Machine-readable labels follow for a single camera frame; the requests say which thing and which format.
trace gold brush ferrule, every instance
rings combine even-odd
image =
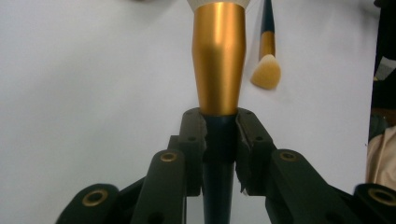
[[[275,57],[275,34],[272,31],[262,33],[260,42],[260,59],[267,54],[272,54]]]
[[[202,114],[237,113],[245,53],[243,7],[217,2],[195,10],[192,59]]]

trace mounting hole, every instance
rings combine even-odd
[[[107,199],[108,193],[105,189],[95,189],[84,196],[82,204],[94,207]]]
[[[297,156],[292,152],[281,152],[280,159],[284,161],[297,161]]]
[[[177,158],[177,154],[174,152],[165,152],[161,155],[162,161],[175,161]]]
[[[149,224],[161,224],[161,223],[163,223],[164,220],[165,220],[165,217],[160,212],[151,213],[148,216],[148,223]]]
[[[379,203],[396,206],[396,196],[383,189],[369,189],[369,195]]]
[[[330,222],[330,223],[334,223],[334,224],[343,224],[345,223],[343,217],[335,212],[328,212],[326,213],[326,219]]]

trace makeup brush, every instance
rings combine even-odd
[[[245,7],[249,0],[188,0],[194,12],[192,60],[200,111],[237,112],[246,54]]]
[[[265,0],[262,12],[260,62],[250,81],[267,90],[274,89],[280,80],[280,66],[275,58],[275,25],[271,0]]]
[[[192,61],[206,130],[202,159],[205,224],[229,224],[248,0],[188,1],[194,12]]]

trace brass screw insert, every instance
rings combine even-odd
[[[177,159],[177,154],[174,152],[165,152],[161,155],[162,161],[175,161]]]
[[[369,195],[379,203],[396,206],[396,196],[383,189],[369,189]]]
[[[281,152],[280,159],[284,161],[297,161],[297,156],[292,152]]]
[[[108,193],[105,189],[95,189],[89,192],[82,199],[82,204],[87,207],[94,207],[107,199]]]

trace brush bristles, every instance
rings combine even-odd
[[[267,54],[259,62],[250,81],[261,88],[274,89],[280,80],[280,66],[272,54]]]
[[[250,2],[250,0],[187,0],[187,1],[189,2],[192,11],[195,11],[195,9],[197,9],[198,7],[201,7],[203,5],[210,4],[210,3],[216,3],[216,2],[235,3],[235,4],[243,7],[244,9],[246,9],[248,6],[248,3]]]

